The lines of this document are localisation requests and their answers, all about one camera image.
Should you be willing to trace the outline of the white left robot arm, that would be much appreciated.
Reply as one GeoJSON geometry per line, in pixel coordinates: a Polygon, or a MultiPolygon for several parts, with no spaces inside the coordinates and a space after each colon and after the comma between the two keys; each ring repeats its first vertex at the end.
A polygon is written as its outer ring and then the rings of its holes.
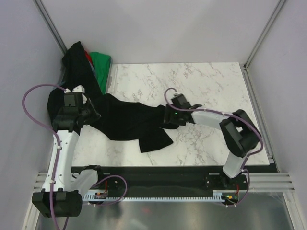
{"type": "Polygon", "coordinates": [[[52,122],[55,143],[47,177],[42,190],[32,195],[32,203],[47,218],[78,216],[88,190],[105,184],[105,176],[94,169],[86,169],[75,181],[71,180],[81,129],[101,116],[83,92],[66,92],[63,98],[64,105],[52,122]]]}

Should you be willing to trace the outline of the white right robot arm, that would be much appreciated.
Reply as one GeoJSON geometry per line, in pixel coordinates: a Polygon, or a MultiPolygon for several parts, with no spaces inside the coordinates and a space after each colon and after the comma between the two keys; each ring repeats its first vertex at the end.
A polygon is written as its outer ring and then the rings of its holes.
{"type": "Polygon", "coordinates": [[[244,110],[224,113],[207,109],[200,104],[191,105],[183,94],[176,94],[172,103],[166,103],[165,123],[184,126],[186,123],[204,125],[222,132],[229,154],[220,176],[220,184],[224,188],[232,188],[237,177],[249,158],[252,150],[260,143],[262,136],[244,110]]]}

